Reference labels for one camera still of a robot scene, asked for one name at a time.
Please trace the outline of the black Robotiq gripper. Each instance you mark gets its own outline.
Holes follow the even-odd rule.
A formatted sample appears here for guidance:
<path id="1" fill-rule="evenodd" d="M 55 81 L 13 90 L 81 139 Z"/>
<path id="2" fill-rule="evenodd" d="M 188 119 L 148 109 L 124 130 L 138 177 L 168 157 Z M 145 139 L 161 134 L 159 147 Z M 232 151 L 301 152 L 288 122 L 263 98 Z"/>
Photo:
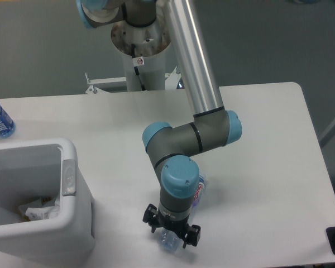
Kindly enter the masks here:
<path id="1" fill-rule="evenodd" d="M 188 218 L 186 216 L 179 221 L 173 221 L 164 217 L 153 204 L 149 204 L 143 214 L 142 221 L 151 227 L 151 233 L 155 233 L 157 228 L 165 228 L 174 232 L 183 240 L 183 249 L 185 249 L 187 245 L 197 246 L 201 232 L 199 225 L 188 225 Z"/>

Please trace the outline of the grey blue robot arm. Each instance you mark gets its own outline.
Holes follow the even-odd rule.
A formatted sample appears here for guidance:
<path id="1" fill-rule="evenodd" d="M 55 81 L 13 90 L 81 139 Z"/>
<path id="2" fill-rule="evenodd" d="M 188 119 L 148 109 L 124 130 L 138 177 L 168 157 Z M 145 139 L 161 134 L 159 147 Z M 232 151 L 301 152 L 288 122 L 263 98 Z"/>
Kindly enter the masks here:
<path id="1" fill-rule="evenodd" d="M 142 142 L 160 193 L 143 221 L 161 229 L 160 245 L 169 251 L 196 246 L 201 228 L 190 223 L 204 189 L 193 156 L 240 139 L 241 122 L 224 107 L 195 13 L 193 1 L 77 1 L 83 24 L 111 26 L 111 40 L 121 54 L 129 91 L 163 90 L 165 56 L 174 49 L 180 81 L 190 106 L 191 121 L 180 126 L 155 122 Z"/>

